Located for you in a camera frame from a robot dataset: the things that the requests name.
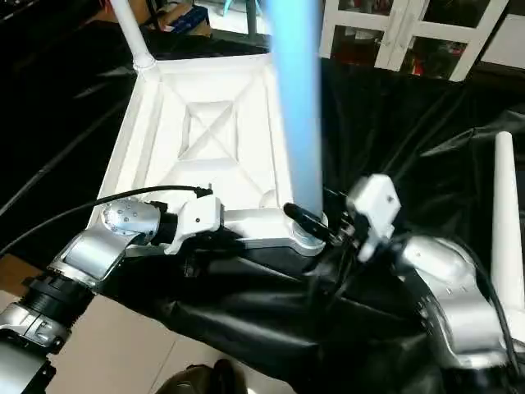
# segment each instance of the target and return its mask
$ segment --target robotic arm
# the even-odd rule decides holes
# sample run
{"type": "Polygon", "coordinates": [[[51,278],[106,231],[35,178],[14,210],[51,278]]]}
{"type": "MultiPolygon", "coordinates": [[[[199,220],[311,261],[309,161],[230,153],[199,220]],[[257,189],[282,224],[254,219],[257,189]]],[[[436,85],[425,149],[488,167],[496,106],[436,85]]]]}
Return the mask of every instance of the robotic arm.
{"type": "Polygon", "coordinates": [[[29,290],[0,314],[0,392],[43,394],[71,327],[126,254],[176,254],[182,243],[221,227],[214,195],[188,201],[178,214],[164,203],[121,199],[103,207],[100,222],[82,231],[29,290]]]}
{"type": "Polygon", "coordinates": [[[382,250],[413,296],[447,392],[508,392],[509,359],[495,307],[477,284],[477,267],[462,246],[434,236],[391,237],[400,209],[392,180],[363,178],[346,197],[335,233],[301,208],[285,212],[305,231],[335,247],[350,243],[361,264],[382,250]]]}
{"type": "MultiPolygon", "coordinates": [[[[502,329],[477,285],[472,256],[441,238],[392,237],[400,203],[388,176],[360,181],[347,196],[346,208],[337,233],[300,207],[287,204],[285,212],[335,247],[350,243],[361,264],[370,263],[379,250],[390,254],[393,273],[413,295],[451,392],[458,392],[460,383],[474,389],[470,392],[507,392],[502,329]]],[[[177,215],[168,213],[164,203],[135,199],[104,206],[101,221],[73,239],[46,273],[26,283],[27,295],[0,314],[0,392],[43,393],[55,373],[46,355],[60,351],[72,325],[125,255],[176,254],[186,239],[217,231],[222,214],[213,195],[189,201],[177,215]]]]}

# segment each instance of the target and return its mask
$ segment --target tiled floor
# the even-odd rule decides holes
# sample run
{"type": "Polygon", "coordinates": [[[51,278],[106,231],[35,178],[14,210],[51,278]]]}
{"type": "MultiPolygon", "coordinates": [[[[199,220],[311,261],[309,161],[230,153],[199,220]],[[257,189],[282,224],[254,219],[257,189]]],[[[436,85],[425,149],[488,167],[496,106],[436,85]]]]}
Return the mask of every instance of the tiled floor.
{"type": "MultiPolygon", "coordinates": [[[[15,298],[0,291],[0,310],[15,298]]],[[[47,394],[154,394],[190,364],[213,363],[219,351],[174,332],[123,306],[96,297],[75,325],[60,355],[47,394]]],[[[292,394],[281,381],[238,363],[249,394],[292,394]]]]}

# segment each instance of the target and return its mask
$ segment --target black cloth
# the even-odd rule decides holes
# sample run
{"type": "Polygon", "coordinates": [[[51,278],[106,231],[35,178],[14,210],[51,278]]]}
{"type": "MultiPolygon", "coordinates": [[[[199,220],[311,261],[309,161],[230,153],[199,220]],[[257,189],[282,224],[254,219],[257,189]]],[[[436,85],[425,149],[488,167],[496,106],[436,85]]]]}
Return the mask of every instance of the black cloth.
{"type": "MultiPolygon", "coordinates": [[[[263,50],[203,37],[145,32],[158,58],[235,56],[263,50]]],[[[4,81],[2,133],[8,168],[5,201],[36,169],[120,99],[135,74],[118,26],[91,24],[17,68],[4,81]],[[57,56],[67,62],[57,62],[57,56]]],[[[362,175],[393,176],[402,201],[399,228],[425,227],[461,237],[490,258],[494,134],[515,135],[518,170],[525,148],[519,94],[426,80],[322,61],[325,186],[347,191],[362,175]]],[[[0,220],[0,241],[96,196],[123,112],[0,220]]],[[[326,199],[335,222],[337,208],[326,199]]],[[[88,214],[41,231],[13,250],[44,267],[82,229],[88,214]]],[[[333,270],[292,250],[184,256],[122,264],[104,290],[169,329],[208,343],[297,392],[441,392],[413,303],[388,269],[371,264],[341,297],[333,270]],[[322,284],[314,278],[323,269],[322,284]]]]}

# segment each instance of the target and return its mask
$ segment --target white plastic platform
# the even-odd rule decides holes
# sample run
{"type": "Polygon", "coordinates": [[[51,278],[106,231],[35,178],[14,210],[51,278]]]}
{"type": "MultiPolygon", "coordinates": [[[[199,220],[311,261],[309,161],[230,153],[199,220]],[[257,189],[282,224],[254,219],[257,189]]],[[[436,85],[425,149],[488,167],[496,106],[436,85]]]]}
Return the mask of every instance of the white plastic platform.
{"type": "MultiPolygon", "coordinates": [[[[226,226],[248,247],[320,252],[323,244],[295,234],[281,210],[294,200],[272,56],[156,64],[146,77],[139,73],[99,195],[211,185],[226,226]]],[[[141,197],[164,201],[173,213],[194,198],[180,191],[141,197]]]]}

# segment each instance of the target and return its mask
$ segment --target black cable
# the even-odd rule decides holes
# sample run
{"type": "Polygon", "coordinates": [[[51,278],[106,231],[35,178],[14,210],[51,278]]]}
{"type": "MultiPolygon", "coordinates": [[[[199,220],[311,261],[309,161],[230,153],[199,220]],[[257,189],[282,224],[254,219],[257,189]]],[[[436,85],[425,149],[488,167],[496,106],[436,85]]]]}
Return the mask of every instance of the black cable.
{"type": "MultiPolygon", "coordinates": [[[[385,252],[386,250],[392,250],[392,246],[398,245],[401,242],[406,241],[409,237],[415,236],[415,235],[422,235],[422,236],[431,236],[431,237],[438,237],[435,234],[429,234],[428,232],[406,232],[404,234],[400,234],[398,236],[394,236],[390,239],[387,245],[381,247],[376,254],[373,256],[372,261],[378,261],[379,255],[385,252]]],[[[514,340],[510,334],[509,329],[509,323],[507,322],[507,318],[504,313],[503,306],[501,305],[500,298],[498,297],[494,285],[492,284],[491,278],[485,268],[482,266],[479,258],[477,257],[477,254],[474,253],[474,251],[466,245],[464,242],[458,239],[453,239],[455,243],[457,243],[460,247],[465,249],[465,251],[471,256],[472,261],[474,262],[474,267],[477,270],[477,272],[480,275],[480,278],[483,280],[483,282],[486,285],[487,295],[489,297],[489,300],[492,301],[492,304],[494,305],[495,312],[498,316],[498,320],[500,321],[501,331],[503,333],[503,339],[505,343],[505,350],[507,353],[507,358],[509,359],[510,365],[513,370],[514,377],[518,379],[521,375],[521,369],[519,368],[519,362],[518,362],[518,356],[516,354],[516,350],[514,349],[514,340]]],[[[353,275],[350,275],[350,267],[349,266],[346,269],[346,272],[344,274],[343,282],[341,283],[339,289],[335,292],[335,294],[332,297],[331,303],[327,306],[327,309],[331,309],[333,304],[339,299],[349,288],[349,286],[354,282],[355,278],[358,277],[362,271],[364,271],[372,262],[368,262],[362,266],[359,267],[357,272],[353,275]]]]}
{"type": "Polygon", "coordinates": [[[59,219],[64,218],[67,215],[71,215],[72,213],[76,213],[79,211],[82,211],[84,209],[88,208],[94,208],[97,205],[110,203],[112,201],[115,201],[116,199],[124,199],[125,197],[131,197],[132,195],[141,195],[143,193],[151,193],[153,191],[164,191],[164,190],[186,190],[186,191],[193,191],[197,197],[204,197],[205,195],[210,195],[212,193],[211,189],[204,189],[201,187],[193,187],[193,186],[152,186],[152,187],[143,187],[141,189],[134,189],[125,191],[123,193],[117,193],[115,195],[109,195],[108,197],[103,197],[101,199],[96,199],[95,201],[90,201],[88,203],[79,205],[78,207],[74,207],[71,209],[68,209],[65,212],[59,213],[57,216],[54,216],[52,218],[49,218],[45,222],[40,223],[37,226],[34,226],[30,228],[28,231],[24,232],[22,235],[18,236],[15,240],[11,241],[9,244],[4,246],[2,250],[0,250],[0,258],[3,257],[7,253],[7,251],[12,248],[14,245],[19,243],[20,241],[24,240],[26,237],[34,234],[38,230],[40,230],[43,227],[46,227],[48,224],[51,224],[59,219]]]}
{"type": "MultiPolygon", "coordinates": [[[[392,244],[399,244],[402,241],[405,241],[410,236],[414,235],[421,235],[421,236],[431,236],[431,237],[437,237],[437,238],[444,238],[443,236],[439,236],[436,234],[432,234],[429,231],[410,231],[404,234],[401,234],[399,236],[393,237],[390,240],[389,247],[392,246],[392,244]]],[[[450,237],[447,236],[447,238],[451,238],[453,242],[458,244],[461,248],[463,248],[472,258],[472,261],[474,262],[474,267],[477,270],[477,272],[480,275],[480,278],[483,280],[486,286],[487,295],[489,297],[489,300],[492,301],[492,304],[494,306],[495,312],[498,316],[498,320],[500,321],[501,331],[503,333],[503,339],[505,343],[505,350],[507,353],[507,358],[509,359],[510,365],[513,370],[513,374],[515,375],[515,378],[519,378],[521,374],[521,370],[519,368],[519,362],[518,357],[516,355],[516,350],[514,349],[514,341],[510,334],[509,329],[509,323],[507,322],[507,318],[504,313],[503,306],[501,305],[500,298],[498,297],[494,285],[492,284],[491,277],[485,270],[485,268],[482,266],[481,261],[477,257],[477,254],[474,253],[474,251],[462,240],[458,239],[457,237],[450,237]]]]}
{"type": "Polygon", "coordinates": [[[521,370],[519,368],[518,363],[518,356],[516,355],[516,350],[514,349],[514,341],[512,335],[510,334],[509,323],[507,322],[507,318],[505,316],[503,306],[501,305],[500,298],[495,292],[495,288],[492,284],[491,277],[489,276],[485,268],[482,266],[477,255],[473,253],[473,251],[470,250],[468,246],[461,246],[467,251],[467,253],[470,254],[472,260],[474,261],[474,265],[476,266],[477,272],[480,274],[480,277],[485,282],[489,299],[492,301],[495,312],[498,315],[498,320],[500,321],[501,331],[503,333],[503,339],[505,342],[505,349],[507,351],[507,357],[509,358],[510,365],[513,369],[514,377],[518,379],[521,374],[521,370]]]}
{"type": "Polygon", "coordinates": [[[455,89],[448,90],[445,94],[442,94],[436,102],[434,102],[418,119],[415,126],[410,129],[410,131],[407,133],[403,141],[401,142],[401,145],[396,148],[396,151],[394,155],[390,158],[388,163],[386,163],[383,166],[382,172],[388,172],[392,166],[394,165],[394,162],[399,157],[400,154],[403,153],[404,148],[406,147],[406,144],[413,138],[413,136],[421,129],[425,123],[430,119],[432,115],[434,115],[435,112],[437,112],[438,109],[441,109],[441,104],[452,95],[452,93],[455,92],[455,89]]]}
{"type": "Polygon", "coordinates": [[[99,119],[91,124],[85,131],[78,134],[59,154],[48,161],[40,168],[1,208],[0,217],[18,201],[25,193],[35,186],[44,176],[50,173],[78,144],[88,138],[96,131],[109,117],[113,116],[119,109],[128,103],[129,99],[122,100],[114,105],[109,111],[105,112],[99,119]]]}
{"type": "Polygon", "coordinates": [[[450,119],[452,114],[454,114],[454,112],[456,112],[459,106],[463,103],[463,100],[466,95],[467,90],[463,89],[460,96],[454,101],[452,106],[450,106],[449,109],[440,117],[440,120],[437,121],[432,127],[430,127],[428,132],[425,133],[425,135],[418,141],[415,148],[412,150],[410,156],[406,160],[404,160],[404,163],[401,166],[401,168],[393,175],[392,181],[394,183],[397,183],[399,179],[401,179],[401,177],[404,176],[404,174],[412,167],[412,165],[418,158],[418,155],[420,154],[420,148],[424,144],[426,144],[430,138],[434,137],[434,135],[441,129],[441,127],[443,127],[443,125],[450,119]]]}

